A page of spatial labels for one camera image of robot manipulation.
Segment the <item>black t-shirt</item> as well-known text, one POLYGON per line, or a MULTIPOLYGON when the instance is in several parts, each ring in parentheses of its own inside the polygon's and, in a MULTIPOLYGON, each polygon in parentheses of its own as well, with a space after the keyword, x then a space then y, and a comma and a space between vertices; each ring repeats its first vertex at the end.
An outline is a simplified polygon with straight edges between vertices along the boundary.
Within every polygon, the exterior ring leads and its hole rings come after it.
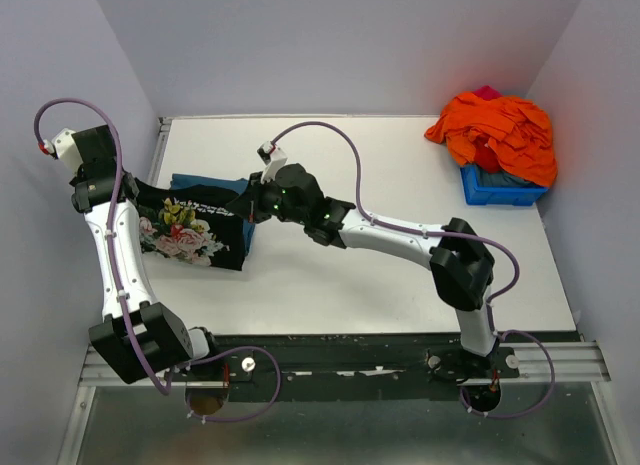
POLYGON ((140 180, 136 184, 144 253, 203 267, 243 268, 244 220, 226 208, 237 192, 203 184, 182 189, 160 189, 140 180))

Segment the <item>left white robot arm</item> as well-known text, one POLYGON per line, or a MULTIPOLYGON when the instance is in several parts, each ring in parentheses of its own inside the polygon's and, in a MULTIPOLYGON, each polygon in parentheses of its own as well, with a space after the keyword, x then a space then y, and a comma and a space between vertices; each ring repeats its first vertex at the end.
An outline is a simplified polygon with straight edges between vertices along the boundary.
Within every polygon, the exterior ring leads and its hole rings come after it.
POLYGON ((72 205, 83 215, 96 246, 102 283, 102 322, 89 329, 93 348, 131 384, 187 363, 201 380, 222 365, 210 332, 188 329, 154 294, 139 243, 139 187, 124 172, 116 179, 117 152, 106 125, 65 131, 79 163, 71 181, 72 205))

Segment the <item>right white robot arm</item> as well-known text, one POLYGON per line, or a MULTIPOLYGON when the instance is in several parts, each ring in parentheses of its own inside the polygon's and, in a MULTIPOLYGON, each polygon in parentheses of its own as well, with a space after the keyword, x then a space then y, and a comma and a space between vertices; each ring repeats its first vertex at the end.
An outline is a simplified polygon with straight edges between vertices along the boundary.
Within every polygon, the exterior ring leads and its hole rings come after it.
POLYGON ((416 232, 398 221, 384 226, 366 218, 355 204, 324 195, 316 178, 299 164, 284 166, 266 182, 260 172, 251 174, 245 191, 227 209, 254 224, 273 217, 296 223, 322 246, 376 251, 427 269, 439 298, 456 311, 462 369, 480 377, 496 365, 497 338, 485 299, 495 259, 467 222, 452 219, 443 227, 421 226, 416 232))

